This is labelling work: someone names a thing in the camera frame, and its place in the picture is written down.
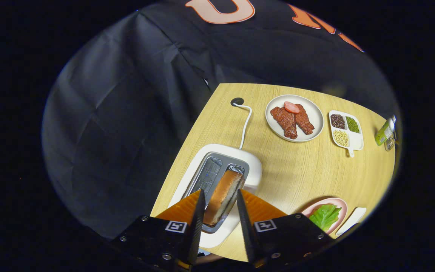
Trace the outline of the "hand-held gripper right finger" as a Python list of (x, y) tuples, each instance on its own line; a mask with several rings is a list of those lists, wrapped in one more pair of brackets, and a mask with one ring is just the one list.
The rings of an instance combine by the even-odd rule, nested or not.
[(287, 215), (246, 190), (237, 192), (237, 208), (247, 260), (256, 269), (292, 269), (335, 243), (304, 214)]

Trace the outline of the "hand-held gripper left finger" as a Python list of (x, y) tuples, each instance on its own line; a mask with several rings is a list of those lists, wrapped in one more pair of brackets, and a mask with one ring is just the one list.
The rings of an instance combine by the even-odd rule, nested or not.
[(200, 244), (205, 193), (198, 190), (159, 215), (142, 215), (110, 242), (143, 272), (190, 272)]

